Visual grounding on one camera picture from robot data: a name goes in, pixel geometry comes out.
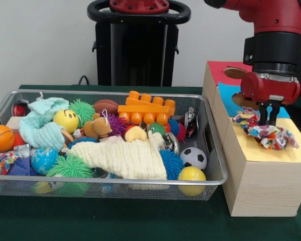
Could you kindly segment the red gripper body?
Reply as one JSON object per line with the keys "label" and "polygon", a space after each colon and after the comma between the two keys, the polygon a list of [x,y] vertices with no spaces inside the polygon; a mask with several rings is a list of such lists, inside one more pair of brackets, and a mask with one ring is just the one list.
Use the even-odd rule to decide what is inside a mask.
{"label": "red gripper body", "polygon": [[242,78],[241,93],[255,102],[275,100],[280,104],[292,104],[299,97],[300,83],[292,76],[249,72]]}

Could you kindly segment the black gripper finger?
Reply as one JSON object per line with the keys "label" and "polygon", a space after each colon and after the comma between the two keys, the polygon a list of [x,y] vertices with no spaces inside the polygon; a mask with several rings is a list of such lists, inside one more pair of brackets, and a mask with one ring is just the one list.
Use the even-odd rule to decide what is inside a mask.
{"label": "black gripper finger", "polygon": [[265,105],[265,103],[263,102],[259,103],[259,112],[260,112],[259,125],[260,126],[267,125],[268,112],[267,112],[267,105]]}
{"label": "black gripper finger", "polygon": [[269,124],[271,126],[276,125],[276,118],[280,111],[280,102],[279,101],[271,101],[269,104],[272,108],[270,114],[269,114]]}

